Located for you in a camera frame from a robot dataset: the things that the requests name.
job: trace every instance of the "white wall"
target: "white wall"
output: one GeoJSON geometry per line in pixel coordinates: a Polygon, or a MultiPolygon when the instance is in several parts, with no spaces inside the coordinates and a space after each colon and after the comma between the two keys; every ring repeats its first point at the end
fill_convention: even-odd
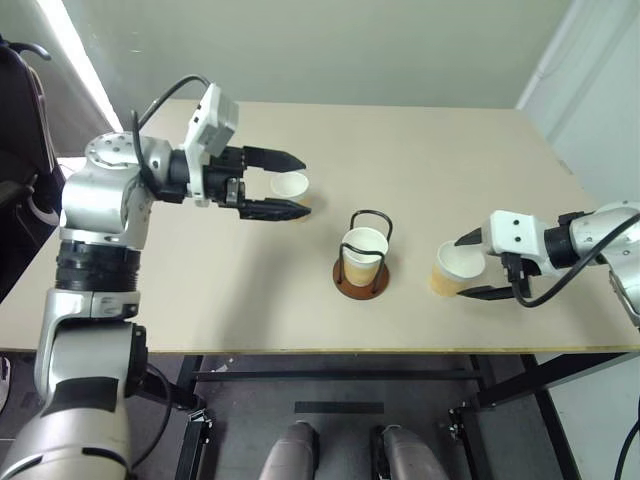
{"type": "MultiPolygon", "coordinates": [[[[638,0],[574,1],[572,21],[552,42],[557,50],[546,56],[535,88],[520,102],[600,203],[640,199],[639,11],[638,0]]],[[[638,415],[640,359],[555,387],[551,395],[582,478],[613,478],[638,415]]],[[[640,478],[637,438],[623,478],[640,478]]]]}
{"type": "Polygon", "coordinates": [[[640,200],[640,5],[580,0],[524,111],[601,203],[640,200]]]}
{"type": "Polygon", "coordinates": [[[64,0],[125,124],[194,71],[236,100],[509,108],[568,3],[64,0]]]}

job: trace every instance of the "white paper cup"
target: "white paper cup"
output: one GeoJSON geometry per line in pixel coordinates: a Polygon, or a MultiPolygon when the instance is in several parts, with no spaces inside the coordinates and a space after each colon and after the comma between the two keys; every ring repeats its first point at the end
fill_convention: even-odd
{"type": "MultiPolygon", "coordinates": [[[[342,243],[348,243],[360,250],[377,251],[384,255],[389,250],[387,238],[375,228],[358,227],[349,230],[342,238],[342,243]]],[[[369,285],[378,271],[380,255],[363,255],[342,248],[344,258],[344,274],[349,283],[356,287],[369,285]]]]}
{"type": "Polygon", "coordinates": [[[300,172],[279,173],[271,178],[271,191],[279,198],[302,203],[307,190],[309,179],[300,172]]]}
{"type": "Polygon", "coordinates": [[[440,245],[431,272],[431,289],[438,295],[453,297],[484,272],[486,261],[480,245],[461,245],[449,241],[440,245]]]}

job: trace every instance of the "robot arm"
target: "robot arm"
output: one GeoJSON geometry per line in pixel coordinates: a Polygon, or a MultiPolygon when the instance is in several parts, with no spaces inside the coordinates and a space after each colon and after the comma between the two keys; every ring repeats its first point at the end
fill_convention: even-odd
{"type": "Polygon", "coordinates": [[[640,203],[633,202],[609,204],[588,214],[562,215],[557,227],[532,215],[497,210],[481,228],[458,239],[456,245],[482,244],[486,253],[501,257],[511,286],[475,287],[459,294],[483,300],[516,297],[524,306],[537,306],[547,298],[533,302],[519,298],[531,297],[530,276],[561,277],[562,269],[571,268],[559,280],[561,288],[583,268],[585,260],[588,264],[606,263],[614,291],[633,323],[640,327],[639,220],[640,203]]]}
{"type": "Polygon", "coordinates": [[[109,133],[87,146],[85,167],[62,195],[55,287],[47,293],[35,385],[42,411],[20,432],[0,479],[129,478],[125,398],[147,368],[146,332],[136,289],[154,201],[192,197],[235,208],[240,218],[289,220],[310,209],[278,199],[245,198],[249,166],[284,172],[305,168],[297,158],[256,147],[228,147],[238,106],[213,84],[200,101],[184,145],[109,133]]]}

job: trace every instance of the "table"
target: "table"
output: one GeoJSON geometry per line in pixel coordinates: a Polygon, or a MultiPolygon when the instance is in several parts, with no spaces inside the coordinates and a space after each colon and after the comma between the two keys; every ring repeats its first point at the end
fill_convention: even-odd
{"type": "MultiPolygon", "coordinates": [[[[180,143],[195,102],[171,100],[145,134],[180,143]]],[[[495,209],[549,223],[594,208],[521,112],[241,103],[234,145],[286,150],[308,166],[306,222],[239,221],[232,210],[157,203],[142,255],[136,322],[157,352],[539,352],[638,350],[640,334],[589,268],[537,309],[443,298],[428,277],[439,244],[495,209]],[[350,215],[394,221],[387,290],[370,301],[331,278],[350,215]]],[[[250,169],[249,198],[269,195],[250,169]]],[[[2,349],[37,345],[57,235],[0,305],[2,349]]],[[[499,259],[477,284],[504,285],[499,259]]],[[[534,279],[534,293],[553,280],[534,279]]]]}

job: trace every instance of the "black metal table frame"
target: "black metal table frame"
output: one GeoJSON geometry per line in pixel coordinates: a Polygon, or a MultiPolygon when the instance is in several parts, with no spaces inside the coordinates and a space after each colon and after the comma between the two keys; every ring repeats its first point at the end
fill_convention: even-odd
{"type": "MultiPolygon", "coordinates": [[[[573,458],[558,413],[548,389],[626,361],[640,352],[563,354],[538,365],[533,355],[521,355],[524,372],[508,380],[496,382],[486,355],[469,355],[471,369],[451,370],[298,370],[298,371],[200,371],[204,356],[184,357],[178,380],[172,384],[174,406],[190,411],[176,480],[196,480],[204,445],[209,443],[212,420],[207,416],[204,400],[194,393],[198,382],[229,382],[247,380],[451,380],[475,381],[478,393],[460,406],[449,410],[452,430],[462,441],[474,480],[493,480],[477,414],[479,411],[535,395],[549,439],[564,480],[579,480],[580,473],[573,458]]],[[[145,398],[163,401],[164,391],[159,379],[151,376],[145,382],[145,398]]]]}

